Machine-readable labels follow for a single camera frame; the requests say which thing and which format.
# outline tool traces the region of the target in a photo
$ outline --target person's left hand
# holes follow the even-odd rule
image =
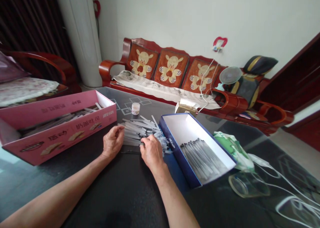
[[[115,158],[120,151],[124,138],[124,126],[114,126],[103,137],[103,152],[105,158]]]

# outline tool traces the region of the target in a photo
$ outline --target person's forearm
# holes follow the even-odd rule
[[[111,160],[111,158],[99,156],[82,170],[13,213],[0,224],[0,228],[60,227],[83,193]]]
[[[169,220],[170,227],[200,227],[186,200],[171,177],[166,164],[152,172]]]

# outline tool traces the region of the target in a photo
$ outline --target chair cushion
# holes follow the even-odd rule
[[[154,80],[167,87],[179,88],[188,60],[188,55],[162,49]]]
[[[245,64],[243,71],[249,74],[264,75],[268,73],[276,64],[278,60],[264,56],[253,56]]]
[[[200,90],[202,88],[202,92],[206,93],[211,88],[212,80],[214,80],[214,78],[217,76],[217,73],[219,72],[219,69],[216,69],[216,65],[211,65],[211,67],[207,71],[209,65],[209,62],[195,59],[190,66],[186,82],[183,85],[182,89],[194,93],[201,93]]]
[[[30,77],[20,78],[0,84],[0,107],[45,100],[67,89],[67,86],[54,81]]]
[[[257,111],[253,109],[246,110],[245,112],[239,114],[239,116],[247,118],[249,120],[258,120],[258,121],[268,121],[263,115],[257,113]]]
[[[131,72],[151,79],[159,53],[132,43],[127,65]]]
[[[237,82],[231,85],[231,93],[246,99],[249,109],[255,104],[259,93],[258,80],[242,76]]]

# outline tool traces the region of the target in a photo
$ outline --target tissue box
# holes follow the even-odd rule
[[[197,138],[204,140],[213,150],[216,156],[223,162],[225,169],[220,171],[219,176],[230,171],[236,165],[236,160],[221,146],[216,139],[189,113],[168,114],[162,115],[159,125],[170,142],[170,147],[173,154],[180,165],[191,188],[196,188],[210,183],[201,184],[198,177],[195,175],[190,164],[185,158],[180,149],[180,145],[189,141],[194,141]]]
[[[174,110],[174,113],[190,113],[191,115],[193,115],[193,117],[196,117],[198,115],[198,109],[185,104],[180,104],[178,102]]]
[[[19,139],[17,131],[99,103],[101,110]],[[39,165],[117,120],[116,104],[97,91],[0,109],[3,149]]]

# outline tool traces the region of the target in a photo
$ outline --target small electric fan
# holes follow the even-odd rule
[[[238,81],[242,76],[242,71],[238,67],[228,67],[220,73],[220,81],[216,89],[224,91],[223,84],[229,85]]]

